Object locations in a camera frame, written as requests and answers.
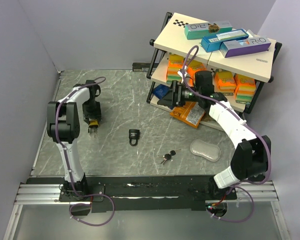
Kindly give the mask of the yellow padlock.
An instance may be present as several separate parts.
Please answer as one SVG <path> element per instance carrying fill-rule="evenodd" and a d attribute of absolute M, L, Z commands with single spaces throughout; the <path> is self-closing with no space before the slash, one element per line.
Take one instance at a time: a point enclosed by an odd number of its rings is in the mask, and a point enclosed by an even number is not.
<path fill-rule="evenodd" d="M 97 119 L 91 120 L 88 124 L 88 134 L 91 138 L 96 138 L 98 135 L 99 121 Z"/>

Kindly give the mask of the black padlock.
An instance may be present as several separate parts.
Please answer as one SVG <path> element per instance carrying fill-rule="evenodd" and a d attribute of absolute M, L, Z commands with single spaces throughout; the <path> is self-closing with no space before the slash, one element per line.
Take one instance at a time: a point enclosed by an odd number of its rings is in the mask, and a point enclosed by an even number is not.
<path fill-rule="evenodd" d="M 137 146 L 140 139 L 140 130 L 139 129 L 130 129 L 128 131 L 129 144 L 131 146 Z"/>

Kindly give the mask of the black key bunch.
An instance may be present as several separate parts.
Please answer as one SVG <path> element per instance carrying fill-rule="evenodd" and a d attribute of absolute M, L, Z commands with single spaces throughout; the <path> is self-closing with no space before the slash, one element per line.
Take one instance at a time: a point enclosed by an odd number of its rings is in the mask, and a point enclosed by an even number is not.
<path fill-rule="evenodd" d="M 179 152 L 181 149 L 173 149 L 170 150 L 168 153 L 157 155 L 158 158 L 161 159 L 160 165 L 165 165 L 168 161 L 171 161 L 173 157 Z"/>

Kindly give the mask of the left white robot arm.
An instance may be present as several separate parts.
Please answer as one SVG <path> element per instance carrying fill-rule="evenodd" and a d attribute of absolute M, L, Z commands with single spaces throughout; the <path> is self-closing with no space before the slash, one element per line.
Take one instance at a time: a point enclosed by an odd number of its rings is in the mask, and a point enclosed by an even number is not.
<path fill-rule="evenodd" d="M 101 120 L 101 106 L 96 97 L 101 93 L 104 76 L 76 84 L 63 98 L 47 105 L 46 131 L 56 144 L 64 168 L 64 183 L 61 192 L 83 201 L 89 198 L 89 187 L 80 163 L 78 137 L 81 131 L 78 107 L 82 107 L 83 120 L 88 132 L 97 130 Z"/>

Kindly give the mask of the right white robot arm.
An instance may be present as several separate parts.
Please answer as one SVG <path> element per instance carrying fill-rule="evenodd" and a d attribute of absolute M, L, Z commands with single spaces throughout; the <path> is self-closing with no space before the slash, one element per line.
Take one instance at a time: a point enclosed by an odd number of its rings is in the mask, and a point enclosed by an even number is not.
<path fill-rule="evenodd" d="M 246 182 L 259 174 L 271 170 L 271 141 L 251 129 L 245 120 L 232 108 L 228 99 L 216 92 L 210 71 L 201 70 L 194 74 L 194 85 L 186 75 L 183 82 L 172 81 L 169 91 L 157 103 L 165 107 L 182 107 L 186 102 L 197 103 L 206 114 L 215 120 L 230 138 L 235 152 L 229 167 L 214 175 L 208 193 L 213 199 L 220 199 L 226 188 Z"/>

